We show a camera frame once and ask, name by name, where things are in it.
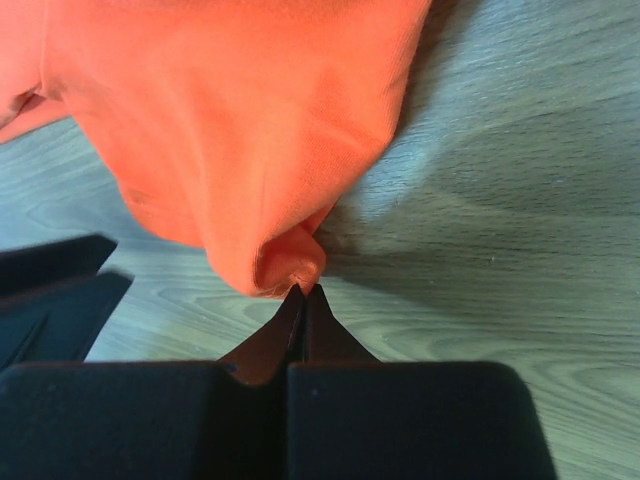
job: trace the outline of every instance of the light wood surface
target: light wood surface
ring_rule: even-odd
[[[637,2],[435,0],[401,123],[318,233],[336,316],[513,366],[562,478],[640,478]],[[217,358],[277,308],[142,231],[73,122],[0,146],[0,249],[93,231],[136,281],[91,360]]]

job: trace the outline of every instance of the wooden floor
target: wooden floor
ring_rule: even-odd
[[[319,232],[387,360],[490,359],[565,479],[640,478],[640,9],[435,0],[397,140]],[[91,360],[216,358],[277,307],[132,220],[69,120],[0,146],[0,249],[102,231],[136,276]]]

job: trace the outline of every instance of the orange shirt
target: orange shirt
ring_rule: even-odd
[[[247,295],[310,288],[312,234],[395,130],[430,0],[0,0],[0,142],[71,115],[151,232]]]

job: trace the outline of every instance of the black plastic object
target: black plastic object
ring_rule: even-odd
[[[0,432],[0,479],[557,478],[513,370],[378,362],[319,286],[218,362],[14,366]]]
[[[115,247],[91,235],[0,253],[0,370],[85,358],[131,285],[97,273]]]

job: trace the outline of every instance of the orange fabric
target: orange fabric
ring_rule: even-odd
[[[311,287],[394,133],[430,0],[0,0],[0,142],[71,115],[155,234]]]

